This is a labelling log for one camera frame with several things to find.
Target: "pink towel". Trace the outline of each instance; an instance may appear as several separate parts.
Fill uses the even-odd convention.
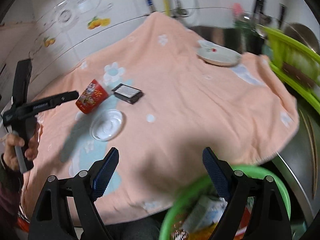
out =
[[[209,65],[196,55],[201,39],[178,21],[154,13],[131,35],[87,57],[39,95],[81,93],[95,78],[145,93],[135,105],[112,96],[88,116],[69,102],[39,117],[39,156],[25,175],[22,195],[29,217],[48,176],[74,176],[111,147],[119,150],[120,162],[95,203],[106,224],[170,207],[180,189],[206,174],[205,147],[230,164],[257,164],[285,146],[299,125],[296,100],[271,71],[268,58],[247,53],[233,68]],[[89,135],[91,120],[111,108],[124,114],[124,128],[113,140],[98,142]],[[77,225],[74,203],[69,205]]]

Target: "metal pot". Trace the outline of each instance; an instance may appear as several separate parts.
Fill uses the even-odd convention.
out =
[[[320,54],[319,42],[307,26],[300,23],[290,23],[284,29],[284,34],[306,45],[315,53]]]

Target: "red object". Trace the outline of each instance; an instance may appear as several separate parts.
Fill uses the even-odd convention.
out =
[[[17,226],[18,228],[20,228],[22,231],[25,231],[25,232],[29,232],[29,223],[25,220],[23,220],[22,218],[18,217],[18,220],[17,220]]]
[[[78,98],[76,105],[83,113],[88,114],[108,97],[109,94],[98,81],[94,79]]]
[[[249,224],[251,214],[247,208],[244,209],[242,219],[240,221],[240,228],[244,228]]]
[[[232,7],[233,16],[238,18],[243,13],[243,8],[240,3],[234,3]]]

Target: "white plate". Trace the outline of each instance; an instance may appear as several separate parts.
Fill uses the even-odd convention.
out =
[[[116,109],[102,112],[90,126],[90,136],[98,141],[108,141],[114,138],[121,130],[123,123],[122,113]]]
[[[237,65],[241,59],[241,54],[234,50],[227,49],[210,41],[199,40],[198,42],[201,45],[201,48],[197,51],[199,58],[210,64],[231,67]]]

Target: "sleeve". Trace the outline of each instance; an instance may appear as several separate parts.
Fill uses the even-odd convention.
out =
[[[23,175],[10,170],[0,156],[0,225],[13,227],[17,221]]]

